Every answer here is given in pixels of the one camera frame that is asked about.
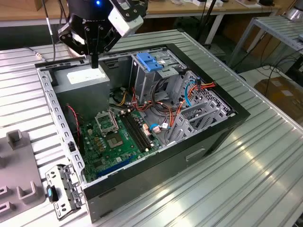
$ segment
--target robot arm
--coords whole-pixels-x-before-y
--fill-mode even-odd
[[[85,54],[92,68],[124,36],[143,24],[147,1],[69,0],[68,22],[58,30],[59,39],[76,53]]]

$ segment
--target table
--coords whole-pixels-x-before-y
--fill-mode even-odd
[[[257,17],[250,21],[250,24],[247,26],[241,39],[237,43],[228,62],[229,66],[231,66],[234,62],[238,52],[254,26],[258,26],[261,30],[249,47],[248,52],[258,43],[259,39],[265,32],[279,39],[281,42],[290,48],[293,48],[295,51],[303,49],[303,42],[298,38],[300,34],[303,34],[303,22],[295,23],[288,20],[284,16]]]
[[[46,200],[3,226],[286,226],[303,212],[303,128],[186,33],[121,39],[112,51],[175,43],[251,114],[216,152],[91,225],[85,206],[58,222]],[[34,47],[46,59],[52,46]],[[63,44],[58,59],[69,58]],[[0,52],[0,135],[28,131],[45,172],[66,157],[28,49]]]
[[[57,0],[48,0],[46,8],[49,14],[50,23],[58,24],[60,17],[60,8]],[[182,6],[173,4],[170,0],[149,1],[146,18],[163,18],[163,17],[189,17],[201,16],[203,12],[202,6],[198,7],[192,3],[185,3]],[[247,8],[235,0],[230,0],[223,4],[223,7],[214,8],[211,15],[217,15],[213,27],[206,39],[205,44],[210,44],[214,38],[216,31],[226,14],[245,14],[245,13],[268,13],[275,15],[280,8],[279,5],[274,7],[263,6],[261,8]],[[11,7],[0,7],[0,27],[7,26],[29,26],[29,25],[46,25],[45,13],[43,9],[37,12],[30,12],[22,9]]]

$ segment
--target white sticker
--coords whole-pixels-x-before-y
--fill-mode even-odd
[[[169,124],[167,124],[167,123],[163,123],[163,124],[162,124],[162,128],[167,129],[168,125],[169,125]]]
[[[105,78],[105,74],[100,69],[86,69],[67,73],[67,78],[71,84],[78,84],[92,79]]]
[[[293,94],[292,94],[289,90],[283,90],[282,93],[283,93],[285,96],[293,96]]]
[[[279,87],[279,86],[282,86],[282,84],[280,83],[280,81],[276,81],[276,80],[273,80],[271,81],[276,87]]]
[[[50,33],[51,35],[53,35],[52,28],[51,28],[51,24],[49,23],[48,17],[46,18],[46,22],[47,22],[47,26],[48,26],[49,33]]]

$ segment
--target slotted metal surface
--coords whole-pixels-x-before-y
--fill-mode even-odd
[[[291,226],[303,211],[303,129],[177,30],[134,35],[113,51],[175,43],[251,114],[220,148],[133,202],[90,223],[85,206],[59,222],[46,200],[3,226]],[[35,48],[46,59],[51,46]],[[60,58],[68,52],[58,45]],[[66,163],[26,49],[0,52],[0,136],[28,131],[39,172]]]
[[[293,22],[284,16],[274,16],[259,17],[254,23],[294,50],[303,48],[303,43],[298,38],[303,34],[303,22]]]

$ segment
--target wooden table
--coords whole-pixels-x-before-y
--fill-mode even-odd
[[[57,0],[48,0],[46,2],[47,12],[51,24],[58,24],[60,17],[60,8]],[[170,0],[163,1],[149,1],[146,18],[161,18],[161,17],[189,17],[201,16],[203,6],[196,6],[192,3],[184,3],[181,6],[173,4]],[[261,7],[261,8],[247,8],[235,0],[230,0],[224,3],[222,7],[214,8],[211,15],[217,15],[213,27],[206,40],[206,44],[210,44],[213,37],[226,14],[246,14],[246,13],[268,13],[275,15],[279,10],[279,6],[275,7]],[[32,25],[46,25],[45,13],[43,8],[36,12],[16,9],[6,6],[0,6],[0,27],[8,26],[32,26]]]

